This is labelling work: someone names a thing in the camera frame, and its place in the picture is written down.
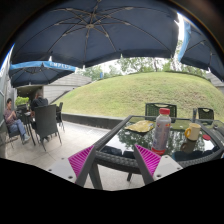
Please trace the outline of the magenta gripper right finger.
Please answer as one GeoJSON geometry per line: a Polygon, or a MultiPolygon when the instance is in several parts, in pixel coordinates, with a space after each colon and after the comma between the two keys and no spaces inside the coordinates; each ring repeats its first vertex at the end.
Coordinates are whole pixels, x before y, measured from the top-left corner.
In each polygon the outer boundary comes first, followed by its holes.
{"type": "Polygon", "coordinates": [[[135,145],[134,156],[145,184],[160,180],[182,169],[170,156],[160,156],[140,145],[135,145]]]}

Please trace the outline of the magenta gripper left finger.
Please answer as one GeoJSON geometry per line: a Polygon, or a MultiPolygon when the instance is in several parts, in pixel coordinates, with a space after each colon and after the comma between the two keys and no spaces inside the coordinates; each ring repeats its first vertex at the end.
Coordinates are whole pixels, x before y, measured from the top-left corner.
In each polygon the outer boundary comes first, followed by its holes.
{"type": "Polygon", "coordinates": [[[95,155],[94,146],[89,146],[68,158],[54,162],[47,171],[83,187],[95,155]]]}

